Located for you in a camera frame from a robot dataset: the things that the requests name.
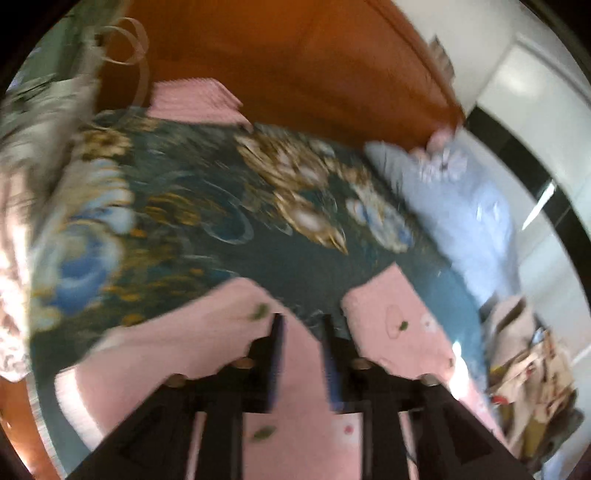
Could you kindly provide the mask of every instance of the folded towel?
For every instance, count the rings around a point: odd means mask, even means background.
[[[242,106],[215,79],[156,82],[148,116],[192,124],[242,124],[250,122],[238,112]]]
[[[399,377],[437,376],[506,444],[482,393],[469,377],[461,345],[452,346],[397,265],[348,292],[342,307],[361,355]]]

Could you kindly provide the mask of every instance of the wooden floor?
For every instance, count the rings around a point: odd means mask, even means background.
[[[13,447],[37,480],[59,480],[35,423],[27,382],[0,377],[0,423]]]

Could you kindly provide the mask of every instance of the black wall trim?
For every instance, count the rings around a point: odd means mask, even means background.
[[[549,182],[554,180],[556,191],[544,206],[544,213],[570,256],[589,303],[591,240],[560,184],[511,132],[483,109],[475,107],[465,127],[501,159],[536,199],[540,199]]]

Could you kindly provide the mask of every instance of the pillow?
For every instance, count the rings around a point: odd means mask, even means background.
[[[402,196],[468,290],[483,306],[521,291],[509,205],[485,169],[453,134],[436,132],[420,159],[384,142],[365,153]]]

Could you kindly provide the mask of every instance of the wooden headboard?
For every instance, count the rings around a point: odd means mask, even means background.
[[[464,120],[390,0],[135,0],[128,15],[149,35],[152,81],[214,77],[252,122],[410,149]],[[125,43],[113,38],[109,55],[124,60]],[[100,109],[131,103],[136,68],[108,64],[102,80]]]

